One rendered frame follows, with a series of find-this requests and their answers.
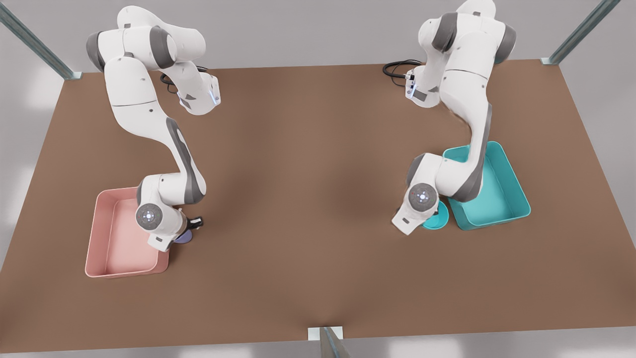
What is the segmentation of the silver frame post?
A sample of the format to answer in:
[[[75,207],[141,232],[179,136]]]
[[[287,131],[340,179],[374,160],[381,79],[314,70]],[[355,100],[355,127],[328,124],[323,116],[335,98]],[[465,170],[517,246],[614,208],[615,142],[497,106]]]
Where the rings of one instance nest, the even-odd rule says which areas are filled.
[[[601,0],[549,57],[540,59],[541,63],[548,66],[559,65],[621,1]]]
[[[43,60],[64,80],[80,80],[82,72],[71,70],[49,47],[41,41],[18,17],[0,2],[0,23],[22,41],[39,59]]]
[[[352,358],[342,341],[342,326],[308,328],[308,340],[319,341],[320,358]]]

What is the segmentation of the teal bowl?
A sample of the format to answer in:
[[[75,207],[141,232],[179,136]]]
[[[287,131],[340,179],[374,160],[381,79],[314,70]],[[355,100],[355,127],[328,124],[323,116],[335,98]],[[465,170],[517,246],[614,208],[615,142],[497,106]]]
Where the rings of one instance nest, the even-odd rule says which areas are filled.
[[[428,230],[439,230],[448,223],[449,217],[450,214],[446,204],[439,200],[437,211],[421,226]]]

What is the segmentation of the teal plastic box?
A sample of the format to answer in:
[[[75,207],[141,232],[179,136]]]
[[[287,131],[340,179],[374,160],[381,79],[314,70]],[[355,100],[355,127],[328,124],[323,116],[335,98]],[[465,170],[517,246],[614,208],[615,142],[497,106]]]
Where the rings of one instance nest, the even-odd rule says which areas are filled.
[[[506,152],[497,141],[487,143],[479,195],[469,202],[448,199],[448,213],[464,231],[505,224],[531,213]]]

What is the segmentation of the pink plastic box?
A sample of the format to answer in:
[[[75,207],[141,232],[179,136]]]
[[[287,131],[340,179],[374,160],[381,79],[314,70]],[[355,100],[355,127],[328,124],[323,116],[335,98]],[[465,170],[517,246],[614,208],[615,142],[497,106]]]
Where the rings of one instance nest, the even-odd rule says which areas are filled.
[[[169,253],[147,243],[134,218],[136,187],[102,191],[94,208],[84,272],[90,278],[120,278],[164,272]]]

